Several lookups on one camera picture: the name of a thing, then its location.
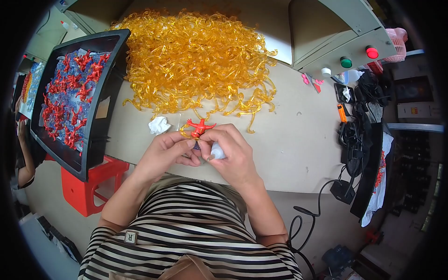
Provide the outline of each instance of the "floor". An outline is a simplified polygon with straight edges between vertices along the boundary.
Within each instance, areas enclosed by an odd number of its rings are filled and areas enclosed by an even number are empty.
[[[131,165],[128,176],[134,167]],[[101,194],[110,197],[112,181],[100,186]],[[33,212],[44,215],[47,220],[64,236],[74,242],[81,254],[84,254],[89,243],[90,234],[96,227],[100,214],[84,217],[72,208],[62,194],[60,165],[54,161],[44,161],[37,169],[34,183],[26,188],[26,194]],[[293,206],[301,206],[317,212],[317,194],[269,192],[277,206],[287,229],[298,214]],[[361,228],[358,218],[350,212],[350,205],[337,201],[331,194],[321,197],[321,216],[316,219],[316,225],[302,253],[314,265],[316,271],[322,271],[325,264],[322,255],[330,248],[341,244],[356,251],[363,244],[365,228]],[[312,218],[303,215],[302,231],[293,241],[298,248],[306,238],[311,227]],[[311,274],[305,262],[296,255],[297,262],[304,279],[310,279]]]

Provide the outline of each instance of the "striped shirt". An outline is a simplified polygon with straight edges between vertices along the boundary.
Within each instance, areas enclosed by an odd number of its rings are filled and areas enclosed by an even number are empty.
[[[127,231],[137,232],[135,245],[124,241]],[[110,271],[156,279],[185,254],[199,257],[216,278],[302,279],[285,244],[258,244],[235,203],[198,183],[153,192],[119,233],[96,228],[78,279],[108,279]]]

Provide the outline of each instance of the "illuminated red button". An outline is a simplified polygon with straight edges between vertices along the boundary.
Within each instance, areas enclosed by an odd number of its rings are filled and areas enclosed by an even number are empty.
[[[371,59],[378,58],[378,51],[373,46],[367,46],[366,47],[366,54]]]

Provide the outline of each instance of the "square badge on shirt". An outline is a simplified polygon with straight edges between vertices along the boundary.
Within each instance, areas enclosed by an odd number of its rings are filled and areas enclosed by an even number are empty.
[[[125,234],[125,242],[132,244],[132,245],[137,244],[137,235],[138,235],[138,232],[132,231],[132,230],[127,230],[126,234]]]

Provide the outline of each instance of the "white knob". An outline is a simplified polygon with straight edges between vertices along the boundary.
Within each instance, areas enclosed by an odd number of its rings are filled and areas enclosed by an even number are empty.
[[[324,77],[326,77],[326,78],[332,76],[332,71],[331,71],[329,68],[327,68],[327,67],[322,68],[322,69],[320,70],[320,72],[322,72],[322,76],[324,76]]]

